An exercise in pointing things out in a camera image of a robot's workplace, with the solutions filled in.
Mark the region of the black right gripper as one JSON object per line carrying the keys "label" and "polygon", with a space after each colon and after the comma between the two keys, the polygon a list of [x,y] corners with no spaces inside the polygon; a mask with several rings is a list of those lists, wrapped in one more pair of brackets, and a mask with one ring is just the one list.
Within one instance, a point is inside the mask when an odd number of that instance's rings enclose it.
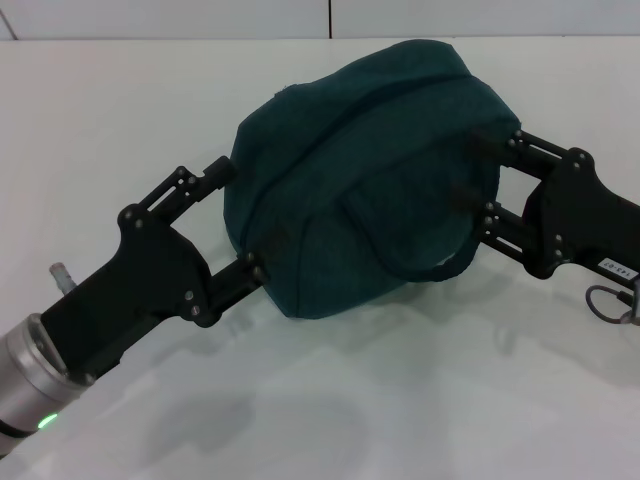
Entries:
{"label": "black right gripper", "polygon": [[609,280],[639,278],[639,206],[604,186],[587,152],[523,130],[502,140],[475,130],[465,155],[541,180],[523,218],[477,190],[455,186],[452,205],[472,217],[472,236],[479,242],[539,279],[569,263]]}

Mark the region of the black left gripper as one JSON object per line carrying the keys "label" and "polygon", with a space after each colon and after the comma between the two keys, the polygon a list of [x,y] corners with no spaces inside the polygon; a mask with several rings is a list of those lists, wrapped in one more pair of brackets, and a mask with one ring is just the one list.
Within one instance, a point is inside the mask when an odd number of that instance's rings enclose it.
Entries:
{"label": "black left gripper", "polygon": [[235,177],[236,168],[226,156],[201,176],[179,166],[119,214],[120,244],[111,260],[41,315],[70,374],[103,376],[162,321],[190,319],[192,304],[207,306],[202,327],[209,328],[268,283],[264,264],[253,252],[209,279],[202,255],[170,226]]}

